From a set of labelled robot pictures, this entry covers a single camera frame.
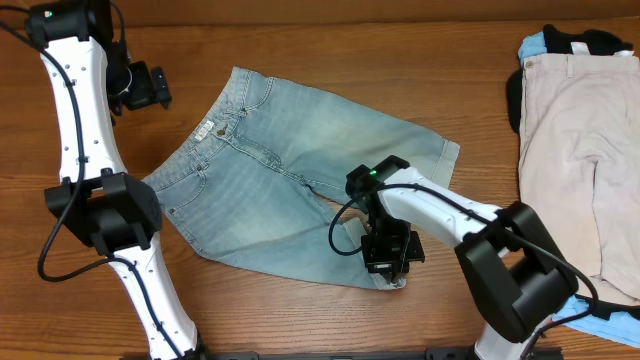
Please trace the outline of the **light blue denim shorts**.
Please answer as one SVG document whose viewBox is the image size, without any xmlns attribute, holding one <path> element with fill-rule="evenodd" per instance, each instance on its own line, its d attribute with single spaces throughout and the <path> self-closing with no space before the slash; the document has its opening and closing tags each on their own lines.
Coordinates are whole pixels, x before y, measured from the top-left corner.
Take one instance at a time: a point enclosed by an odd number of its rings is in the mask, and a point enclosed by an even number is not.
<svg viewBox="0 0 640 360">
<path fill-rule="evenodd" d="M 368 272 L 358 220 L 335 221 L 346 177 L 395 155 L 440 186 L 459 146 L 336 94 L 234 68 L 188 139 L 146 181 L 207 259 L 295 280 L 396 290 Z"/>
</svg>

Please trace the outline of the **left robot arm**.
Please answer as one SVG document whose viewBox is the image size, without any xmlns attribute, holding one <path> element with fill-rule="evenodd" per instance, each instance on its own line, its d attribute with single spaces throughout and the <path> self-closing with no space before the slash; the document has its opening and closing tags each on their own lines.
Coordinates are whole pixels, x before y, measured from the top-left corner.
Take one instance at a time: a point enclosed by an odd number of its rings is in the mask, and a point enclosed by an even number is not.
<svg viewBox="0 0 640 360">
<path fill-rule="evenodd" d="M 160 68 L 129 56 L 109 1 L 56 1 L 28 11 L 25 30 L 52 85 L 61 140 L 60 184 L 45 190 L 56 230 L 68 229 L 118 275 L 134 304 L 150 359 L 204 359 L 195 323 L 174 289 L 160 246 L 154 190 L 131 176 L 114 119 L 171 96 Z"/>
</svg>

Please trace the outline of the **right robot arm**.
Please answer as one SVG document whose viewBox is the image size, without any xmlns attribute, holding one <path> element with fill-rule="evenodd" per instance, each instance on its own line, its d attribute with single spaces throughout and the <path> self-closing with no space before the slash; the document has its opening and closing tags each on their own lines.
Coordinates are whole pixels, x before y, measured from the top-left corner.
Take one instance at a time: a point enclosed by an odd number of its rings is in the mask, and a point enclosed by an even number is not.
<svg viewBox="0 0 640 360">
<path fill-rule="evenodd" d="M 429 358 L 562 358 L 561 349 L 535 344 L 578 279 L 531 207 L 469 200 L 396 156 L 351 171 L 346 192 L 368 216 L 360 251 L 369 272 L 397 279 L 424 261 L 420 231 L 455 252 L 486 327 L 472 348 L 430 350 Z"/>
</svg>

